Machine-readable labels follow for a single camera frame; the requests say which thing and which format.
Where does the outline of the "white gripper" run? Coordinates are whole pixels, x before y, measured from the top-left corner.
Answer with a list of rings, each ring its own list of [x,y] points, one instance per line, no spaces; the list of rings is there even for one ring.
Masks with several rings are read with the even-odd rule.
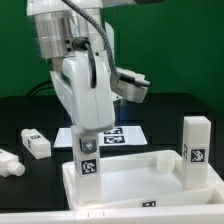
[[[81,133],[100,133],[113,128],[115,113],[107,67],[95,56],[97,84],[91,87],[91,67],[88,55],[76,52],[63,59],[62,71],[50,75],[57,97]],[[95,153],[98,149],[97,134],[82,134],[81,151]]]

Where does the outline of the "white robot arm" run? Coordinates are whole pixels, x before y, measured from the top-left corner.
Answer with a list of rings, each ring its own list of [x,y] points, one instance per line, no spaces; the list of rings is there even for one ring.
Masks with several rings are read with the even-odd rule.
[[[112,95],[140,103],[150,83],[141,74],[115,65],[112,47],[101,25],[100,10],[117,0],[27,0],[41,56],[57,97],[73,126],[76,155],[97,155],[98,134],[113,128]]]

